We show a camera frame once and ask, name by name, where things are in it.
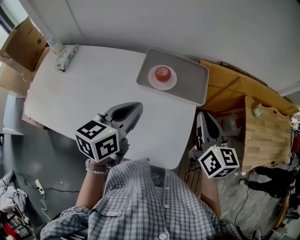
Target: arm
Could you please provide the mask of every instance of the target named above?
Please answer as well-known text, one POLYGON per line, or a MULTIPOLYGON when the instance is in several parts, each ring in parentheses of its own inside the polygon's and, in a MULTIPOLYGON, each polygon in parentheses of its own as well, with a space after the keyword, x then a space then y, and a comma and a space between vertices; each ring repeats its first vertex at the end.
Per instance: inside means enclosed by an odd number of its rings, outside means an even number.
MULTIPOLYGON (((106 162, 96 163, 91 161, 90 163, 100 166, 106 165, 106 162)), ((92 209, 98 203, 98 201, 102 198, 104 178, 105 174, 86 173, 77 198, 76 207, 92 209)))
POLYGON ((205 202, 221 218, 221 206, 218 194, 218 180, 209 179, 204 172, 201 172, 201 196, 200 199, 205 202))

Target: power strip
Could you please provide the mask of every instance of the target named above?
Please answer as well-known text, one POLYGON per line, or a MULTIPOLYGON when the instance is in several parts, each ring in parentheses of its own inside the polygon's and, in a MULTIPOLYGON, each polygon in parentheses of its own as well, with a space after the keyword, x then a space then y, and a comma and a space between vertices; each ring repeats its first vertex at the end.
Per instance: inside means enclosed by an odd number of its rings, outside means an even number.
POLYGON ((41 193, 41 195, 45 194, 45 191, 44 191, 44 189, 43 189, 43 187, 42 187, 42 184, 41 184, 41 182, 39 181, 39 179, 36 179, 36 185, 37 185, 37 187, 38 187, 39 192, 41 193))

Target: person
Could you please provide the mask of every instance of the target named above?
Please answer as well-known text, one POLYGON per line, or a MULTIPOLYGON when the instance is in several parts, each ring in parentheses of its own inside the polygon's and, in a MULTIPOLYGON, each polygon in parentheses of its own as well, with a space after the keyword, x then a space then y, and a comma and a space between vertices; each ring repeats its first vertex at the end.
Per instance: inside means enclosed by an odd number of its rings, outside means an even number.
POLYGON ((270 181, 259 183, 240 179, 240 184, 246 185, 253 190, 266 192, 275 198, 285 198, 291 194, 291 197, 295 200, 300 199, 300 187, 298 186, 300 184, 299 167, 299 165, 296 165, 292 171, 288 171, 280 168, 260 166, 255 168, 256 173, 271 178, 270 181))
POLYGON ((174 172, 149 165, 148 159, 124 161, 107 176, 86 162, 87 174, 76 206, 41 231, 41 240, 84 232, 96 239, 235 239, 236 226, 220 219, 218 182, 202 174, 201 200, 174 172))

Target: plaid shirt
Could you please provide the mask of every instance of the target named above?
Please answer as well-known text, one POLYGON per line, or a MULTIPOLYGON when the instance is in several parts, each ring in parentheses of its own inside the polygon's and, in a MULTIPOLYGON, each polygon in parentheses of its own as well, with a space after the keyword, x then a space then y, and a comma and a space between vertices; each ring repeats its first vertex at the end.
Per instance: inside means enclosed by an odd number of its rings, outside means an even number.
POLYGON ((88 228, 88 239, 213 239, 236 227, 218 219, 173 172, 166 170, 162 200, 156 195, 148 160, 126 161, 113 167, 105 194, 89 210, 72 207, 48 223, 41 239, 65 236, 88 228))

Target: concrete floor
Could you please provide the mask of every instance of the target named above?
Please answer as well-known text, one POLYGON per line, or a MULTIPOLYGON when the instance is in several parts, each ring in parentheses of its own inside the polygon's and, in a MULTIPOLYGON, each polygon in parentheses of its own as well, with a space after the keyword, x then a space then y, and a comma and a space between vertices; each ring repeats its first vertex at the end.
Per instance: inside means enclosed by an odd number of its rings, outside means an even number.
MULTIPOLYGON (((84 156, 70 138, 52 130, 42 130, 21 120, 24 99, 8 96, 4 125, 24 136, 5 135, 0 148, 0 177, 14 170, 23 174, 35 186, 39 179, 44 188, 80 190, 85 177, 84 156)), ((42 195, 30 184, 24 185, 23 177, 17 176, 19 188, 29 196, 28 217, 33 226, 48 221, 42 213, 42 195)), ((47 190, 45 203, 50 218, 75 205, 78 193, 60 193, 47 190)))

